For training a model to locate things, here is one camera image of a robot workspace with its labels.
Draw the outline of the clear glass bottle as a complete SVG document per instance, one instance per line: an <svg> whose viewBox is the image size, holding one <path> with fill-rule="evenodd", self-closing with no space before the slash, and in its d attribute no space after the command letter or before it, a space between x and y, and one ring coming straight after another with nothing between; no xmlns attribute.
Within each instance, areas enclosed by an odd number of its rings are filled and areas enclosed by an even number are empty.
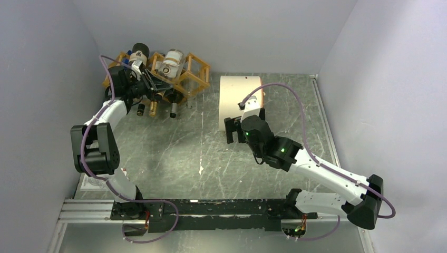
<svg viewBox="0 0 447 253"><path fill-rule="evenodd" d="M158 73L167 79L176 79L181 73L184 62L184 53L180 50L171 49L162 60Z"/></svg>

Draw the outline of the dark green labelled wine bottle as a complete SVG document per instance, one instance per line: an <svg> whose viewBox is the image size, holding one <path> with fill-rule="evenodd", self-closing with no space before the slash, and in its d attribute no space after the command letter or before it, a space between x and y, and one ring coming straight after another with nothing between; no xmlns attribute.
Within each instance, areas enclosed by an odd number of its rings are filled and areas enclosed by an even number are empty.
<svg viewBox="0 0 447 253"><path fill-rule="evenodd" d="M145 69L147 67L147 61L150 54L149 47L144 43L135 43L131 51L132 53L130 55L129 65L131 66L133 61L140 59L143 61L144 64L144 68L141 69Z"/></svg>

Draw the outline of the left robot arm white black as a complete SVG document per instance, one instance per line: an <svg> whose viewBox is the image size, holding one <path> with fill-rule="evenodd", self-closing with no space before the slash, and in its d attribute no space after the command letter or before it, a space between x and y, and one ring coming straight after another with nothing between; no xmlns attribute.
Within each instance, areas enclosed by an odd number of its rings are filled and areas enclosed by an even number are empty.
<svg viewBox="0 0 447 253"><path fill-rule="evenodd" d="M132 109L134 99L154 100L173 86L148 70L143 70L139 78L131 77L134 73L129 66L107 67L110 84L106 101L89 121L73 126L70 135L76 170L103 182L116 203L126 203L125 213L139 219L146 211L145 200L119 168L120 153L113 131Z"/></svg>

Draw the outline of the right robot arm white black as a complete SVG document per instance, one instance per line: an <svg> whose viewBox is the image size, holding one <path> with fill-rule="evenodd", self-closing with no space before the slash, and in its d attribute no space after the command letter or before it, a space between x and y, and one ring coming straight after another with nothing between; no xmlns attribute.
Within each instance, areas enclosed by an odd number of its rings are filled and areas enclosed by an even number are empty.
<svg viewBox="0 0 447 253"><path fill-rule="evenodd" d="M298 218L302 213L321 212L346 217L352 224L373 230L379 218L383 192L383 179L375 174L369 177L346 171L323 159L311 157L308 149L286 137L275 136L268 123L252 115L244 120L224 119L228 143L233 143L233 133L238 142L246 143L258 164L304 175L332 193L312 193L302 190L294 193L285 203L285 213Z"/></svg>

